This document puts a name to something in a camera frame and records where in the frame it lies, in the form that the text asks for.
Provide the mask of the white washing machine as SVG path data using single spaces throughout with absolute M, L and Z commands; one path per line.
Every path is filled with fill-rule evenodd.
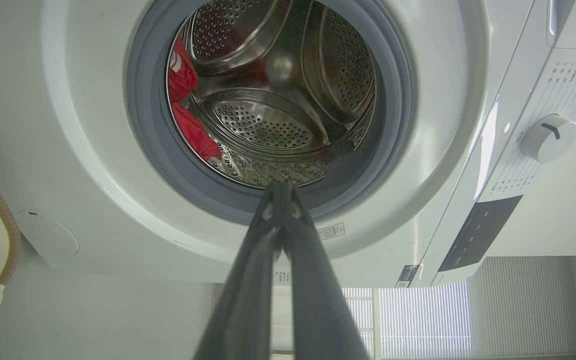
M 127 70 L 154 0 L 0 0 L 0 192 L 78 243 L 53 269 L 221 283 L 249 224 L 192 205 L 148 160 Z M 344 287 L 445 285 L 494 256 L 576 256 L 576 185 L 521 153 L 526 132 L 576 122 L 576 48 L 547 43 L 547 0 L 387 0 L 413 57 L 413 121 L 376 191 L 323 247 Z M 476 203 L 522 196 L 480 262 L 439 272 Z

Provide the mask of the black washer display panel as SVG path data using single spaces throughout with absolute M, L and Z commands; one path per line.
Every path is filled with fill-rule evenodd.
M 438 271 L 478 264 L 521 199 L 519 195 L 475 203 Z

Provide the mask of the white warning label sticker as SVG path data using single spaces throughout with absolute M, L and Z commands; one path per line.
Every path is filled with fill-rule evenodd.
M 320 240 L 334 239 L 345 234 L 345 224 L 343 222 L 317 229 L 317 235 Z

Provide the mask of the round white filter cover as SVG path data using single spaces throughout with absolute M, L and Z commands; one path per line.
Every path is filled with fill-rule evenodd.
M 43 258 L 61 258 L 76 255 L 79 246 L 75 237 L 55 219 L 30 210 L 16 214 L 20 231 L 35 251 Z

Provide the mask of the white program dial knob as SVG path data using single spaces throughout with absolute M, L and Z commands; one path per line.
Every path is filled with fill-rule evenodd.
M 576 122 L 552 113 L 540 118 L 526 132 L 520 144 L 522 155 L 548 164 L 569 150 L 576 139 Z

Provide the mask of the grey rubber door gasket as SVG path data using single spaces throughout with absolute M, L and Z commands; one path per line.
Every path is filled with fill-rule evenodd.
M 322 221 L 368 198 L 394 169 L 412 127 L 416 78 L 402 23 L 388 8 L 387 0 L 317 1 L 358 30 L 372 53 L 377 78 L 374 116 L 359 148 L 334 158 L 318 182 L 298 186 L 290 179 L 279 180 L 299 187 L 302 203 L 316 221 Z M 128 111 L 146 157 L 174 191 L 218 219 L 248 224 L 266 187 L 232 182 L 199 160 L 181 139 L 167 100 L 174 35 L 183 20 L 205 2 L 153 0 L 129 52 Z

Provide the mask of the stainless steel washing machine drum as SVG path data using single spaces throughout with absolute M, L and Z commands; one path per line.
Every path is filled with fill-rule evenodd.
M 341 14 L 317 0 L 206 0 L 174 34 L 198 87 L 181 102 L 204 125 L 221 161 L 208 168 L 263 189 L 322 180 L 336 157 L 358 150 L 377 103 L 370 47 Z

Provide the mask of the white window blinds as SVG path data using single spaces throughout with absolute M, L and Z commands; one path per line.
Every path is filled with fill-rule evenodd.
M 473 276 L 423 288 L 345 288 L 371 358 L 576 354 L 569 257 L 490 257 Z

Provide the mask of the dark QR code sticker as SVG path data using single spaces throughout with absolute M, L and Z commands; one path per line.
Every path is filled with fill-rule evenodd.
M 418 272 L 419 264 L 409 264 L 403 266 L 403 269 L 395 283 L 395 289 L 408 289 Z

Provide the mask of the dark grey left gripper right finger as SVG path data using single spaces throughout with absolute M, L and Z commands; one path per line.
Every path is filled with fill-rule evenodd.
M 283 249 L 291 262 L 295 360 L 371 360 L 313 218 L 282 184 Z

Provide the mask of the red garment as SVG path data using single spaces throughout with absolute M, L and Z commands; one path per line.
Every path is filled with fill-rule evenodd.
M 201 121 L 181 104 L 199 85 L 198 75 L 192 66 L 181 37 L 174 41 L 167 72 L 167 90 L 174 121 L 186 142 L 206 162 L 217 163 L 221 161 L 222 153 L 219 146 L 206 132 Z

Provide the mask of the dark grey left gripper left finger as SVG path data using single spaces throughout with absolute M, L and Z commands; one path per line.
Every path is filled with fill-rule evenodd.
M 278 182 L 263 192 L 193 360 L 270 360 L 280 198 Z

